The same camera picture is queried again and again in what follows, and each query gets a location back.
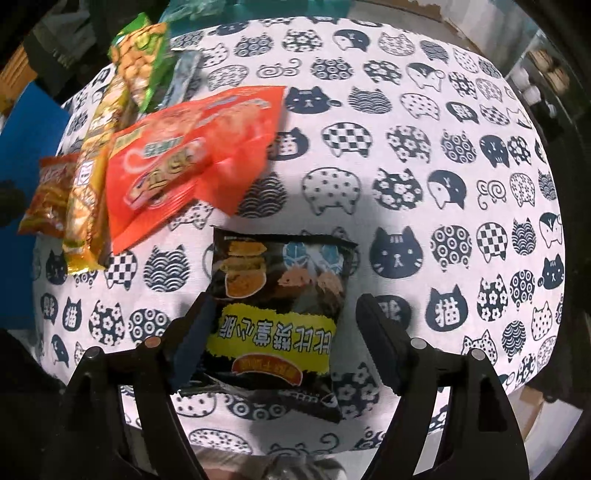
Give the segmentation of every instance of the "cat face print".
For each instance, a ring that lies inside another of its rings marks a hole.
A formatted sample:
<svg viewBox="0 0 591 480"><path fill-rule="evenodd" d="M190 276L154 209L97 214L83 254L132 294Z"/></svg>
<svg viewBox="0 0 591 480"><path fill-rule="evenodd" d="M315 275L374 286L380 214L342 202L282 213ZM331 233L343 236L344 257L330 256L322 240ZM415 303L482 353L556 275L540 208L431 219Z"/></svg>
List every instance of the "cat face print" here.
<svg viewBox="0 0 591 480"><path fill-rule="evenodd" d="M544 259L544 269L542 277L538 280L538 286L542 285L546 290L552 290L559 287L564 281L564 264L560 254L556 254L554 260Z"/></svg>
<svg viewBox="0 0 591 480"><path fill-rule="evenodd" d="M342 106L338 100L331 100L320 87L300 90L291 87L285 97L285 108L304 115L327 112L331 106Z"/></svg>
<svg viewBox="0 0 591 480"><path fill-rule="evenodd" d="M409 226L401 234L393 235L378 228L369 250L369 261L380 277L406 278L423 265L423 249Z"/></svg>

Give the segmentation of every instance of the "tablecloth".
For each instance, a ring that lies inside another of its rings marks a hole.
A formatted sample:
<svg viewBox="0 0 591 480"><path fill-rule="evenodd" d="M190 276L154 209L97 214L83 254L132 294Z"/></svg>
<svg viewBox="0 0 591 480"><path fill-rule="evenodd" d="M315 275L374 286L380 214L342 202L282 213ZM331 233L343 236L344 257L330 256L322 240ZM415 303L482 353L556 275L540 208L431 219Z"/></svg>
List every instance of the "tablecloth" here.
<svg viewBox="0 0 591 480"><path fill-rule="evenodd" d="M195 445L254 455L377 447L398 399L355 325L362 293L411 336L454 353L483 349L510 393L547 363L561 319L564 242L540 139L486 59L388 25L274 18L182 35L206 55L193 98L286 85L269 171L229 218L197 202L100 272L66 277L60 243L39 237L34 298L42 366L67 382L84 350L133 348L182 316L209 282L212 225L332 233L359 244L331 351L344 420L223 394L173 396ZM60 152L80 147L113 75L67 105ZM430 431L441 429L438 394ZM133 390L125 418L139 426Z"/></svg>

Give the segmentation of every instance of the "green package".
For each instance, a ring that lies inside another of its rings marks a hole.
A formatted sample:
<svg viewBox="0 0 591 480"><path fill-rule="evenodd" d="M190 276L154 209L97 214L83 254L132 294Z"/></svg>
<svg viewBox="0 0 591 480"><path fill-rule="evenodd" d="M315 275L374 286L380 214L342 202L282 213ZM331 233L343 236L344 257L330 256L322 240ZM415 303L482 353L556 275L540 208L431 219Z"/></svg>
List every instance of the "green package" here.
<svg viewBox="0 0 591 480"><path fill-rule="evenodd" d="M109 57L125 79L131 98L145 112L163 77L174 66L167 23L152 25L145 13L113 39Z"/></svg>

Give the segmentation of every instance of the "red snack bag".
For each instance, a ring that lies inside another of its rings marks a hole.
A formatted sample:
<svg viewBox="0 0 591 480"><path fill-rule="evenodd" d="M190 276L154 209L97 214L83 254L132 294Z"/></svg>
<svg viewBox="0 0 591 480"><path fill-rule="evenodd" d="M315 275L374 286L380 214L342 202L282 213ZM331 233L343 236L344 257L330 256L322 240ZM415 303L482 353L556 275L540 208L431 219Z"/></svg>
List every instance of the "red snack bag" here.
<svg viewBox="0 0 591 480"><path fill-rule="evenodd" d="M56 238L64 236L68 197L79 155L45 157L39 161L39 185L18 226L19 234L41 232Z"/></svg>
<svg viewBox="0 0 591 480"><path fill-rule="evenodd" d="M267 165L284 87L239 87L152 113L117 133L107 168L113 253L193 199L233 215Z"/></svg>

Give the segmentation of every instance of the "plastic bag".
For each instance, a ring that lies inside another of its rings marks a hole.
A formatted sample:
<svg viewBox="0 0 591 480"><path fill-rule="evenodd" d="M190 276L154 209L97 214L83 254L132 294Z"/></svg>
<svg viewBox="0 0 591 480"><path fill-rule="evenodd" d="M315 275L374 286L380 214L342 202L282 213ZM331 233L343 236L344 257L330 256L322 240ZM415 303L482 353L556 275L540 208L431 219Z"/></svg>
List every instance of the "plastic bag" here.
<svg viewBox="0 0 591 480"><path fill-rule="evenodd" d="M117 130L129 125L134 110L129 90L116 74L96 108L76 163L63 241L69 274L103 268L100 258L108 234L104 189L110 141Z"/></svg>
<svg viewBox="0 0 591 480"><path fill-rule="evenodd" d="M44 233L62 238L68 197L79 153L45 157L39 161L39 185L18 227L20 235Z"/></svg>
<svg viewBox="0 0 591 480"><path fill-rule="evenodd" d="M216 228L215 331L202 373L229 394L340 420L330 346L355 244L329 235L243 235Z"/></svg>
<svg viewBox="0 0 591 480"><path fill-rule="evenodd" d="M127 82L140 112L147 110L158 85L174 66L169 43L168 24L152 25L144 13L113 39L109 57Z"/></svg>
<svg viewBox="0 0 591 480"><path fill-rule="evenodd" d="M267 165L283 91L226 90L152 113L118 133L106 179L113 253L193 199L233 215Z"/></svg>
<svg viewBox="0 0 591 480"><path fill-rule="evenodd" d="M174 66L174 74L168 86L168 91L159 105L159 110L178 105L185 101L189 83L193 79L195 72L197 72L199 62L202 58L201 52L195 49L187 49L178 53L177 64Z"/></svg>

